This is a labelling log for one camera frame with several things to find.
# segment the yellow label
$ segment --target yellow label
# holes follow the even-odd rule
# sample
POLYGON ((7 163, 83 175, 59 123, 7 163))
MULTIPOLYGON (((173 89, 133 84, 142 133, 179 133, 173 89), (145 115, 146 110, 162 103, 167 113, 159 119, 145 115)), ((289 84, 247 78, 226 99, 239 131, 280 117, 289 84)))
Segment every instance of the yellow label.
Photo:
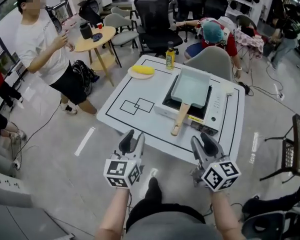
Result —
POLYGON ((194 117, 194 116, 192 116, 192 115, 189 115, 188 118, 191 119, 191 120, 193 120, 193 121, 198 122, 199 124, 203 124, 203 123, 204 123, 203 119, 194 117))

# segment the dark pants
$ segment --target dark pants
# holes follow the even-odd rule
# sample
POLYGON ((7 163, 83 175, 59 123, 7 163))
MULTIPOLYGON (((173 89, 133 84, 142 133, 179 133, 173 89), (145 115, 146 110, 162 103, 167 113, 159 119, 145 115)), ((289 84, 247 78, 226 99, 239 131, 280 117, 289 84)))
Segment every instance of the dark pants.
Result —
POLYGON ((148 189, 145 198, 138 202, 132 209, 129 218, 126 221, 126 232, 128 232, 129 228, 137 221, 147 216, 163 212, 185 213, 196 218, 203 224, 206 224, 205 218, 195 209, 189 206, 179 205, 177 203, 162 203, 161 199, 156 198, 155 195, 150 193, 150 191, 151 189, 148 189))
POLYGON ((14 102, 11 100, 10 97, 20 100, 21 94, 4 81, 3 84, 0 86, 0 97, 11 108, 14 105, 14 102))

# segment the gray shirt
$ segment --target gray shirt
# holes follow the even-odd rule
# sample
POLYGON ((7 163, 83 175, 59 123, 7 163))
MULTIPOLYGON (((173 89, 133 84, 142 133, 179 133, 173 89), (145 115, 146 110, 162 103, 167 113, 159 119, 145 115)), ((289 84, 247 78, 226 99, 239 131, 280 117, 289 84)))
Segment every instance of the gray shirt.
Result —
POLYGON ((160 212, 134 223, 123 240, 222 240, 211 226, 178 211, 160 212))

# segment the white table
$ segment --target white table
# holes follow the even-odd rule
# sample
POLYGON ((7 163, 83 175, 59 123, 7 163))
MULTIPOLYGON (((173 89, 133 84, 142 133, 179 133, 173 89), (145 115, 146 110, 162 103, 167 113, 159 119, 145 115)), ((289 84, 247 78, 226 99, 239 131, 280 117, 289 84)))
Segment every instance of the white table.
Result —
MULTIPOLYGON (((162 94, 172 72, 180 72, 185 65, 176 63, 173 71, 166 69, 166 60, 143 55, 136 65, 155 68, 153 77, 138 80, 126 75, 98 112, 96 118, 125 133, 134 129, 134 138, 143 132, 145 143, 164 153, 197 164, 192 153, 192 136, 200 139, 200 132, 183 124, 178 136, 171 135, 174 120, 154 111, 154 104, 162 94)), ((214 138, 221 144, 232 161, 237 159, 244 119, 245 90, 223 78, 211 75, 211 79, 233 86, 234 93, 227 97, 221 130, 214 138)))

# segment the round wooden table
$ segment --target round wooden table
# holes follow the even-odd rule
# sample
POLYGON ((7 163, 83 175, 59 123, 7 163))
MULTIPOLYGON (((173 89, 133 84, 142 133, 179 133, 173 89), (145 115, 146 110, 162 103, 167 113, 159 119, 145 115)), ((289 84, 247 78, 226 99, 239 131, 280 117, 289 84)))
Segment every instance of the round wooden table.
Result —
POLYGON ((102 38, 94 42, 92 38, 90 39, 84 39, 82 36, 80 36, 75 44, 75 52, 82 53, 82 52, 89 52, 89 59, 91 63, 91 68, 94 71, 104 71, 105 76, 109 79, 112 86, 115 86, 111 76, 108 73, 107 68, 110 67, 114 62, 116 62, 119 65, 118 56, 116 53, 116 50, 111 48, 111 38, 113 38, 116 34, 116 29, 112 26, 104 26, 102 29, 99 28, 92 28, 92 33, 97 34, 101 33, 102 38), (100 55, 97 47, 106 45, 109 52, 106 52, 102 55, 100 55), (91 50, 94 50, 96 56, 98 57, 98 60, 93 61, 91 50))

